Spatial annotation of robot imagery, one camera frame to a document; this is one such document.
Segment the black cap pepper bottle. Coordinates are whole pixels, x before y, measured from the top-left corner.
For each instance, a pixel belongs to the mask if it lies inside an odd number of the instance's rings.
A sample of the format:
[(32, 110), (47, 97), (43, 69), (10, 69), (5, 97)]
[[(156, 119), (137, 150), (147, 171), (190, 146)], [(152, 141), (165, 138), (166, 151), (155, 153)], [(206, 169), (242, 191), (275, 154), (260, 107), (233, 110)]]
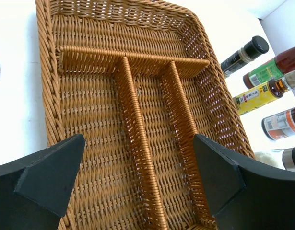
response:
[(220, 66), (224, 77), (228, 78), (230, 75), (254, 61), (262, 54), (266, 54), (268, 51), (269, 44), (263, 37), (258, 35), (252, 37), (249, 42), (221, 63)]

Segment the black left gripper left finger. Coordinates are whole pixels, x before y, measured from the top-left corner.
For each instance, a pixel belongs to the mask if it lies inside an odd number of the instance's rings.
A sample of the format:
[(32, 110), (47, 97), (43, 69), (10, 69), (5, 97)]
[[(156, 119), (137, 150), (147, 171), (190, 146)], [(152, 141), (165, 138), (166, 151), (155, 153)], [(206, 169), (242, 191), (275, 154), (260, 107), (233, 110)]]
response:
[(65, 216), (85, 146), (76, 134), (0, 165), (0, 230), (56, 230)]

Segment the green label yellow cap bottle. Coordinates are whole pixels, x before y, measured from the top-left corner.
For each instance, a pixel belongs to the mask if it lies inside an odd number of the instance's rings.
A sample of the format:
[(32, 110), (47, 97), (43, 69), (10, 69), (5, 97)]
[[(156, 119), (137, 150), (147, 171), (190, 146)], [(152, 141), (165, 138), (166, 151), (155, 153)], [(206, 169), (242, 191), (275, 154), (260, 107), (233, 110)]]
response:
[(244, 75), (243, 82), (248, 89), (251, 89), (271, 79), (279, 79), (293, 70), (295, 70), (295, 46), (279, 53), (263, 65)]

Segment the yellow label oil bottle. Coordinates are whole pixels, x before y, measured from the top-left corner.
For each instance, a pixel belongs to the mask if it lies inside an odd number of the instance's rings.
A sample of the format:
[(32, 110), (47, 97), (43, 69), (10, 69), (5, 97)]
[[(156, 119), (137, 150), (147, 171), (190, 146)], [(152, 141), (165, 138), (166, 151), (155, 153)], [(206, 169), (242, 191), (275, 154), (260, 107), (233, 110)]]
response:
[(262, 83), (233, 98), (239, 115), (246, 114), (269, 104), (281, 97), (284, 93), (295, 89), (295, 70), (283, 77)]

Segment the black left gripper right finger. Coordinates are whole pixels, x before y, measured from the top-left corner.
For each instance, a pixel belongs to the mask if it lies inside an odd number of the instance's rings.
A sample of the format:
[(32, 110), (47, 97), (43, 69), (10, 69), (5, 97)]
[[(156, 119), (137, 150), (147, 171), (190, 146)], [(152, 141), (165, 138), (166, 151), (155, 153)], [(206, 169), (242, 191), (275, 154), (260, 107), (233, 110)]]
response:
[(194, 153), (210, 214), (220, 230), (295, 230), (295, 172), (196, 134)]

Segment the clear lid salt grinder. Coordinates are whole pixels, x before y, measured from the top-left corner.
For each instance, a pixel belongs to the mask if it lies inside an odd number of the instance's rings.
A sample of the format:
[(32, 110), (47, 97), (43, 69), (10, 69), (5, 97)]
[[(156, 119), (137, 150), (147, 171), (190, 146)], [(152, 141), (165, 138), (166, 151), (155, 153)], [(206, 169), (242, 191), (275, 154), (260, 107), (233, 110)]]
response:
[(264, 164), (295, 172), (295, 147), (288, 149), (270, 149), (255, 152), (257, 161)]

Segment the orange label sauce jar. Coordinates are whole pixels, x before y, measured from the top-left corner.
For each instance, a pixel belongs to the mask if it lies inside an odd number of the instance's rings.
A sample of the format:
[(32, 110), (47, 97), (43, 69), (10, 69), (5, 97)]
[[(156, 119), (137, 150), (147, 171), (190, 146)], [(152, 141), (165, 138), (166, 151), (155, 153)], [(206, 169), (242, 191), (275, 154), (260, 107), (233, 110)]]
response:
[(263, 118), (261, 126), (271, 140), (295, 136), (295, 107)]

